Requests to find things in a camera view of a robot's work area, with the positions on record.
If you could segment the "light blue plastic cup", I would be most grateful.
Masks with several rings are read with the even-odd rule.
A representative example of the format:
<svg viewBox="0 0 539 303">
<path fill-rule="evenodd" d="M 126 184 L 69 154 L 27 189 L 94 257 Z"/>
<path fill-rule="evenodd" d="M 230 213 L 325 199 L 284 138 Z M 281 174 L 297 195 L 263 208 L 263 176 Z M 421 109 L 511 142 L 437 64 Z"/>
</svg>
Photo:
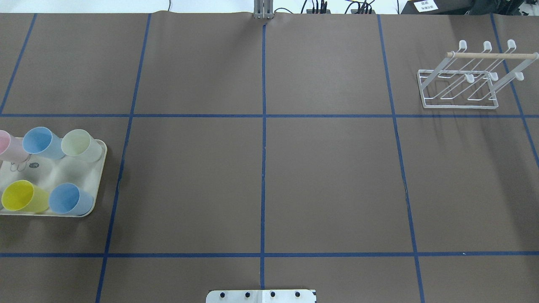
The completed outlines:
<svg viewBox="0 0 539 303">
<path fill-rule="evenodd" d="M 23 149 L 37 157 L 62 159 L 65 153 L 61 149 L 62 139 L 46 127 L 35 127 L 29 130 L 22 140 Z"/>
</svg>

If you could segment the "pink plastic cup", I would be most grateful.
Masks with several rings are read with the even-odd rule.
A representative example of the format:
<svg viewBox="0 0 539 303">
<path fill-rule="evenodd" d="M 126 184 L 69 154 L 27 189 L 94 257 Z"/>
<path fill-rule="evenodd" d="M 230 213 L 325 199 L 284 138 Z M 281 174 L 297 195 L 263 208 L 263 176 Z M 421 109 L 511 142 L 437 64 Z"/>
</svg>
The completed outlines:
<svg viewBox="0 0 539 303">
<path fill-rule="evenodd" d="M 23 148 L 21 138 L 16 138 L 5 130 L 0 131 L 0 159 L 11 163 L 23 163 L 29 153 Z"/>
</svg>

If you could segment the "pale green plastic cup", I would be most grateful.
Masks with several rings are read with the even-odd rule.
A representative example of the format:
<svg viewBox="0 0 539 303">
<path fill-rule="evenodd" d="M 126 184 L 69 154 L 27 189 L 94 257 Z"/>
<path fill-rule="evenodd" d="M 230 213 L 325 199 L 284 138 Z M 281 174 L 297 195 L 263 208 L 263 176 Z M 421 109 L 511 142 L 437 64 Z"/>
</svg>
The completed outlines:
<svg viewBox="0 0 539 303">
<path fill-rule="evenodd" d="M 68 132 L 61 141 L 60 147 L 65 155 L 80 161 L 93 163 L 102 157 L 102 146 L 84 129 Z"/>
</svg>

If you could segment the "blue plastic cup front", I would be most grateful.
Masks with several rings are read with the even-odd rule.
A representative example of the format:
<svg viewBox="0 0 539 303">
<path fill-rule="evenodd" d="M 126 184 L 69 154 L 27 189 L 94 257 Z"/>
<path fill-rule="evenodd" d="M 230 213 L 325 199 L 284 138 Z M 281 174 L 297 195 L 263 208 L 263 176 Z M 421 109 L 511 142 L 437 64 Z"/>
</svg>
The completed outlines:
<svg viewBox="0 0 539 303">
<path fill-rule="evenodd" d="M 73 183 L 56 186 L 49 195 L 49 208 L 56 214 L 82 216 L 92 209 L 94 198 Z"/>
</svg>

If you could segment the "yellow plastic cup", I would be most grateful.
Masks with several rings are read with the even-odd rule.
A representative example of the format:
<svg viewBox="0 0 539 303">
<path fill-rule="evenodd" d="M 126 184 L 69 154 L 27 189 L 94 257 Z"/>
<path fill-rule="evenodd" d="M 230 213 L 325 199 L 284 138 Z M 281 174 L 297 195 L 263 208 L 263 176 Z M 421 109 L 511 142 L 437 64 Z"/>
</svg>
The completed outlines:
<svg viewBox="0 0 539 303">
<path fill-rule="evenodd" d="M 49 208 L 49 193 L 32 184 L 19 180 L 10 184 L 2 193 L 2 206 L 8 211 L 42 213 Z"/>
</svg>

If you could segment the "cream tray with bear drawing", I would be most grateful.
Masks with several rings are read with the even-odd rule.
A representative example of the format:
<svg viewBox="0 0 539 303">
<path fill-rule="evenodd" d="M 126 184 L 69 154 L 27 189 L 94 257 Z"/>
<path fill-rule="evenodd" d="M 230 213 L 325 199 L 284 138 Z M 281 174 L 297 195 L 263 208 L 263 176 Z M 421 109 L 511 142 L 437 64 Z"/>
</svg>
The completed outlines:
<svg viewBox="0 0 539 303">
<path fill-rule="evenodd" d="M 48 159 L 30 155 L 24 163 L 1 162 L 1 191 L 18 180 L 27 180 L 47 192 L 52 192 L 62 183 L 73 183 L 93 198 L 92 205 L 83 217 L 92 213 L 99 192 L 101 176 L 107 157 L 107 146 L 102 140 L 96 140 L 103 149 L 101 158 L 96 162 L 79 161 L 73 157 Z"/>
</svg>

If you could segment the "grey aluminium frame post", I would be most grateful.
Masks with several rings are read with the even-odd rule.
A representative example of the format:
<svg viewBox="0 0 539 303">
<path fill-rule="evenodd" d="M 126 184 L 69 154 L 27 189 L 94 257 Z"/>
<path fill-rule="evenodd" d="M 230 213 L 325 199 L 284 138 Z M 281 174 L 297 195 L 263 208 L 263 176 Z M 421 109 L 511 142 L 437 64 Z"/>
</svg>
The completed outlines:
<svg viewBox="0 0 539 303">
<path fill-rule="evenodd" d="M 253 2 L 254 19 L 273 19 L 275 10 L 273 9 L 273 0 L 254 0 Z"/>
</svg>

